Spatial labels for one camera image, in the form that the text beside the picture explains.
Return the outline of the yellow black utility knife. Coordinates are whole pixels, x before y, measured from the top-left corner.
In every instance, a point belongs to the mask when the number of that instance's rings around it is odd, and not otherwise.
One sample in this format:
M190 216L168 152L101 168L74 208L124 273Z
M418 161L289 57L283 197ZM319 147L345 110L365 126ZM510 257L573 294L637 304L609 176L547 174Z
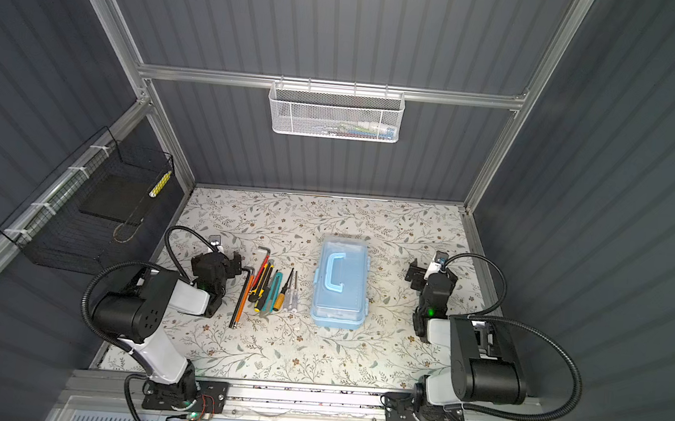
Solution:
M262 307L264 306L266 296L268 296L268 288L270 288L270 280L272 278L273 269L274 263L272 261L269 261L268 264L266 265L265 272L263 273L263 276L261 278L261 283L258 287L258 291L256 292L256 300L254 305L255 309L254 311L256 313L260 313L260 310L262 310Z

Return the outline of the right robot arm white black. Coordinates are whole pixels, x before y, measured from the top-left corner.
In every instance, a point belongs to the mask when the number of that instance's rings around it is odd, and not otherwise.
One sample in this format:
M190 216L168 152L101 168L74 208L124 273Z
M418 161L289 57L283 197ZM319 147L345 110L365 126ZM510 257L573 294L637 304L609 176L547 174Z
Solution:
M449 421L444 408L453 405L458 417L465 402L520 405L527 397L527 383L508 329L501 324L459 319L447 314L457 277L441 269L439 257L429 266L409 264L405 280L417 291L413 330L426 344L447 350L448 362L425 375L414 386L411 398L400 405L413 421Z

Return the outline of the red handled hex key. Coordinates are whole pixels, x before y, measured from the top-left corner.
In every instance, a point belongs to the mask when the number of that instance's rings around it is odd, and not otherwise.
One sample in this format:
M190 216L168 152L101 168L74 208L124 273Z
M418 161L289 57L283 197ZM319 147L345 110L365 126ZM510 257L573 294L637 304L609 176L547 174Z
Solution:
M262 262L262 263L260 264L260 266L258 267L258 271L257 271L257 273L256 273L256 276L255 276L255 278L254 278L253 281L252 281L252 285L251 285L251 287L250 287L250 290L251 290L250 292L251 292L251 293L254 293L254 292L256 291L256 289L258 288L258 285L259 285L259 283L260 283L260 280L261 280L261 278L262 278L262 275L263 275L263 273L264 273L264 270L266 269L266 265L268 264L269 257L270 257L271 254L272 254L272 253L271 253L271 250L270 250L269 248L267 248L267 246L258 246L258 249L259 249L259 250L265 251L266 255L265 255L264 259L263 259L263 262Z

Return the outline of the light blue plastic tool box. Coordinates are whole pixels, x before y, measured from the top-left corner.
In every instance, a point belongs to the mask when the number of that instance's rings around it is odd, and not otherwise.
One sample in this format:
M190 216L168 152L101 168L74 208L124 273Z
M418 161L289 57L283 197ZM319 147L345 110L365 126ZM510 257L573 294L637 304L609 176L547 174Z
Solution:
M317 326L344 330L363 326L369 311L370 260L366 242L334 235L323 240L310 312Z

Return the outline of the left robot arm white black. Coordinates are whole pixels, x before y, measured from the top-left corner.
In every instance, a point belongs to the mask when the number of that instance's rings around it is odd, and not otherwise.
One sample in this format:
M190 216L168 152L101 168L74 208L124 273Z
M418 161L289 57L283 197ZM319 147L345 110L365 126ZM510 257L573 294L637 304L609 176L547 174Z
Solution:
M93 333L130 354L145 370L143 408L171 408L199 417L212 413L215 403L201 391L193 364L175 348L162 320L170 309L213 317L225 298L227 281L242 273L242 257L208 252L194 256L190 264L195 277L192 284L176 270L150 263L126 262L106 268L88 284L81 313ZM135 266L139 270L125 287L92 303L91 294L102 279Z

